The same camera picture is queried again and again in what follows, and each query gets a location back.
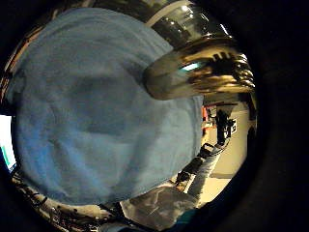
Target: blue towel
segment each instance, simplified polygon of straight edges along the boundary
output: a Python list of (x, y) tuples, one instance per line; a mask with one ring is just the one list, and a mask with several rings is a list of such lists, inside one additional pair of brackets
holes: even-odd
[(201, 97), (157, 101), (142, 73), (173, 48), (142, 22), (104, 9), (51, 21), (14, 67), (21, 175), (65, 204), (145, 193), (200, 149)]

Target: blue cloth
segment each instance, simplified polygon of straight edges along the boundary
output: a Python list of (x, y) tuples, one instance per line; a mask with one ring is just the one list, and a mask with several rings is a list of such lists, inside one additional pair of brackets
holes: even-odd
[(199, 97), (152, 99), (142, 73), (172, 50), (142, 22), (104, 9), (70, 10), (50, 22), (14, 68), (21, 174), (71, 205), (144, 193), (198, 154)]

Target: gold metal object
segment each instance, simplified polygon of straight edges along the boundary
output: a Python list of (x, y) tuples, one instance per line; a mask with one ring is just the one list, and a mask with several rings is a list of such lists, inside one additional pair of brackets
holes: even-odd
[(232, 37), (203, 37), (174, 49), (144, 71), (158, 100), (254, 91), (253, 73)]

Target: screen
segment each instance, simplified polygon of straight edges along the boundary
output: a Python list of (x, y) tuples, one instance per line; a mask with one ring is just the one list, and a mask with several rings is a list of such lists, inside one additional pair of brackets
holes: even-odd
[(5, 163), (10, 172), (16, 167), (11, 134), (11, 116), (0, 115), (0, 147)]

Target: light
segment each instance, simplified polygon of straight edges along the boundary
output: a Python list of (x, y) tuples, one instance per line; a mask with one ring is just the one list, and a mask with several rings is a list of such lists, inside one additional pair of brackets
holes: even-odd
[(182, 10), (183, 10), (184, 12), (187, 12), (187, 11), (189, 10), (189, 8), (188, 8), (187, 6), (182, 6)]
[(204, 14), (201, 14), (201, 18), (207, 20), (207, 21), (210, 21)]
[(227, 35), (229, 35), (229, 33), (228, 33), (228, 31), (225, 29), (225, 27), (224, 27), (222, 24), (220, 24), (220, 26), (221, 26), (221, 28), (223, 29), (224, 33), (227, 34)]
[(184, 66), (182, 70), (191, 71), (191, 70), (195, 70), (196, 68), (199, 68), (199, 65), (197, 63), (194, 63), (188, 66)]

